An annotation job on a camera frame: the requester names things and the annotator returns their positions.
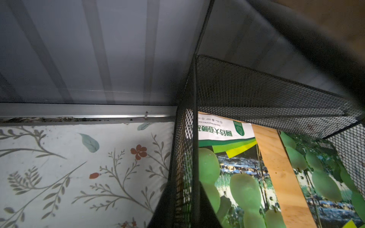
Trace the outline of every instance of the green logo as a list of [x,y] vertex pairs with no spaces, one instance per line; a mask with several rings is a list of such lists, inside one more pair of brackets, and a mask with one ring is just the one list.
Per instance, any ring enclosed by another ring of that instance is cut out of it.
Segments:
[[236,128],[236,132],[239,133],[240,135],[244,136],[245,131],[243,130],[242,123],[237,122],[237,121],[233,121],[233,123],[234,123],[234,127]]

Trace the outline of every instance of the white label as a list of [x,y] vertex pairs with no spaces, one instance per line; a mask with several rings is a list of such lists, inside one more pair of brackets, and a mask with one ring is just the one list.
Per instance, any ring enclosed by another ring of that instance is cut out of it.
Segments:
[[221,117],[198,114],[198,139],[226,141],[254,138],[252,125]]

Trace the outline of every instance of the black metal mesh basket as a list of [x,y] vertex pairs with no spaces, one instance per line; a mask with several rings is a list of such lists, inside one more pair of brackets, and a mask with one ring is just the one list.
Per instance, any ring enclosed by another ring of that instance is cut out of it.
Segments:
[[365,194],[365,127],[354,104],[336,94],[200,55],[193,60],[176,116],[170,169],[170,182],[176,183],[174,227],[202,227],[204,217],[197,111],[328,139]]

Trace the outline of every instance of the red flower print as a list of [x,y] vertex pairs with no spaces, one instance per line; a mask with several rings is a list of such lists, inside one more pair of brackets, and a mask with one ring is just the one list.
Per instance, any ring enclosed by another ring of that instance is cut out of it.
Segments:
[[143,158],[146,157],[147,156],[146,151],[147,151],[147,148],[142,147],[141,145],[137,145],[136,149],[135,148],[131,149],[131,153],[136,155],[137,160],[140,160],[141,157],[143,157]]
[[99,173],[92,173],[92,174],[90,174],[89,179],[95,179],[95,178],[97,178],[98,176],[100,176],[100,174],[99,174]]
[[123,224],[122,224],[122,227],[123,227],[123,228],[126,228],[126,227],[127,227],[127,225],[128,225],[128,222],[127,222],[127,221],[125,221],[125,223],[123,223]]

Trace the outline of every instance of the plywood strip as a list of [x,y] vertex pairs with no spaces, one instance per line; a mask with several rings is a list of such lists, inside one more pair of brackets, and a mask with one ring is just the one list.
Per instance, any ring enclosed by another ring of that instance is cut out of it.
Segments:
[[277,130],[252,125],[287,228],[316,228]]

